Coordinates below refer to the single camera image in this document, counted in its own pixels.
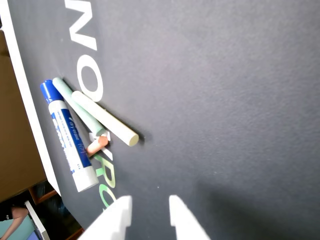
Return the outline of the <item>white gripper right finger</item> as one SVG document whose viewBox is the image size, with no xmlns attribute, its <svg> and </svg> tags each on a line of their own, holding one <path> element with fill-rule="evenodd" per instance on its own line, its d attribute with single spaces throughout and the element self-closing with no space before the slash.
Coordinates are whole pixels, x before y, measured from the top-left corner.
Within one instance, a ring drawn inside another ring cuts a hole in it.
<svg viewBox="0 0 320 240">
<path fill-rule="evenodd" d="M 210 240 L 192 211 L 177 195 L 169 196 L 169 214 L 177 240 Z"/>
</svg>

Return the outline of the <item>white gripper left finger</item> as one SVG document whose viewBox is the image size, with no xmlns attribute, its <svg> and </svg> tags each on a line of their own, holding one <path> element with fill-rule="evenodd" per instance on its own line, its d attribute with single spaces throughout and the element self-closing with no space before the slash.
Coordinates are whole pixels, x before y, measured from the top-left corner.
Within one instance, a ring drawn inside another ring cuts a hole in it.
<svg viewBox="0 0 320 240">
<path fill-rule="evenodd" d="M 78 239 L 124 240 L 131 223 L 132 197 L 122 196 L 104 210 Z"/>
</svg>

